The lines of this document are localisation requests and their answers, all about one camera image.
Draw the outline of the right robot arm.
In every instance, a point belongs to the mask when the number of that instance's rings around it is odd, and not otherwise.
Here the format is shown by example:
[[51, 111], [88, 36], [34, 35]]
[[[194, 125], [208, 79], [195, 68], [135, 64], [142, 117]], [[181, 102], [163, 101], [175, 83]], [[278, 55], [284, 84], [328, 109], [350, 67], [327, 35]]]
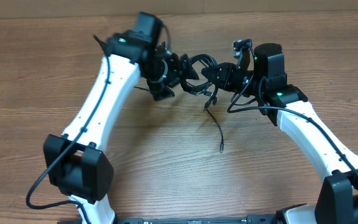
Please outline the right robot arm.
[[228, 113], [259, 110], [286, 133], [322, 181], [316, 204], [280, 209], [265, 223], [358, 223], [358, 155], [348, 149], [315, 112], [308, 97], [289, 84], [282, 46], [233, 43], [236, 64], [202, 69], [208, 81], [233, 92]]

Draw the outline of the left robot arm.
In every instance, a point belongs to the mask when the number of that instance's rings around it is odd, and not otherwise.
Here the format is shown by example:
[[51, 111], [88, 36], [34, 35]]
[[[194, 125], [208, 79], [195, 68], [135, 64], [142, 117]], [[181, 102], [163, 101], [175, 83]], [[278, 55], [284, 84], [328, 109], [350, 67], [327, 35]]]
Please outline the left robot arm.
[[76, 205], [77, 223], [114, 223], [107, 192], [114, 169], [105, 152], [120, 110], [141, 78], [154, 100], [173, 97], [172, 88], [198, 79], [187, 56], [158, 44], [163, 22], [140, 12], [132, 30], [99, 41], [104, 57], [98, 77], [77, 116], [60, 136], [48, 135], [43, 150], [50, 183]]

